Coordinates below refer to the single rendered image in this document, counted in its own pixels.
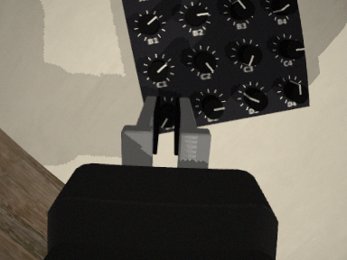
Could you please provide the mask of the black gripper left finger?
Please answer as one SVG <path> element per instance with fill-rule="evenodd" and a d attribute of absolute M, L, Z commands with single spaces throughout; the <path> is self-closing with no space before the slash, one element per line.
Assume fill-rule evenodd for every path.
<path fill-rule="evenodd" d="M 160 97 L 147 96 L 136 125 L 121 131 L 122 165 L 153 166 L 159 138 Z"/>

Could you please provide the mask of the black knob box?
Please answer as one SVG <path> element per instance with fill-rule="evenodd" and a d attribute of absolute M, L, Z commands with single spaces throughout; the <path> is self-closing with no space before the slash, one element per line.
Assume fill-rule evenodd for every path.
<path fill-rule="evenodd" d="M 122 4 L 143 102 L 160 97 L 159 134 L 174 131 L 176 98 L 197 127 L 310 107 L 297 0 Z"/>

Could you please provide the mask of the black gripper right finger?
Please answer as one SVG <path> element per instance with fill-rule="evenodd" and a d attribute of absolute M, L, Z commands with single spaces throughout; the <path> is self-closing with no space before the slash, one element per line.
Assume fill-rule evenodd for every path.
<path fill-rule="evenodd" d="M 208 169 L 210 149 L 210 130 L 197 128 L 190 99 L 177 97 L 174 121 L 174 155 L 178 155 L 177 168 Z"/>

